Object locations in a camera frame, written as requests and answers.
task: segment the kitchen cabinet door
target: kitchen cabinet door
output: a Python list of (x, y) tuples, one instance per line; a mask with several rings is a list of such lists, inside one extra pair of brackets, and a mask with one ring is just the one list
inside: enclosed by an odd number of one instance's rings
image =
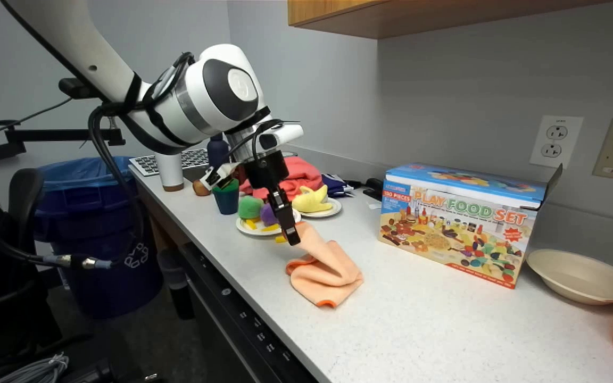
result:
[(390, 38), (611, 0), (287, 0), (290, 26)]

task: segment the plate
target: plate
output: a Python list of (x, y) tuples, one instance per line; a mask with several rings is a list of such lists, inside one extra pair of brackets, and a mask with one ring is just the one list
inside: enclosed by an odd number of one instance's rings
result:
[[(292, 215), (294, 215), (294, 221), (302, 219), (302, 215), (294, 208), (292, 208)], [(254, 229), (251, 229), (243, 223), (240, 217), (236, 217), (236, 229), (246, 234), (246, 236), (279, 236), (280, 234), (280, 226), (276, 226), (274, 229), (265, 229), (265, 226), (262, 221), (257, 221)]]
[(342, 211), (342, 204), (334, 198), (327, 198), (327, 203), (331, 204), (330, 211), (316, 211), (316, 213), (300, 213), (302, 217), (331, 217), (339, 215)]
[(613, 267), (579, 254), (537, 249), (526, 263), (547, 288), (582, 304), (613, 304)]

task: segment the cardboard box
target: cardboard box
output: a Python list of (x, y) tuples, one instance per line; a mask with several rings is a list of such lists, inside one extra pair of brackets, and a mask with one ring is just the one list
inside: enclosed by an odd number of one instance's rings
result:
[(540, 185), (423, 165), (391, 168), (379, 240), (513, 289), (560, 173)]

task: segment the beige plate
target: beige plate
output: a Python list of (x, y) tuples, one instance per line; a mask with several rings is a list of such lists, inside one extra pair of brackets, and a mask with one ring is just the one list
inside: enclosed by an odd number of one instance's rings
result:
[(613, 304), (613, 267), (579, 254), (537, 249), (526, 258), (560, 296), (582, 304)]

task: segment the green cup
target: green cup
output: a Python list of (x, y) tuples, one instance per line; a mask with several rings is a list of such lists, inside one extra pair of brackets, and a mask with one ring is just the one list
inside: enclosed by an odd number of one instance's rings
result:
[(237, 189), (240, 189), (237, 179), (229, 179), (212, 188), (212, 195), (217, 201), (217, 208), (220, 215), (237, 213), (237, 198), (240, 198)]

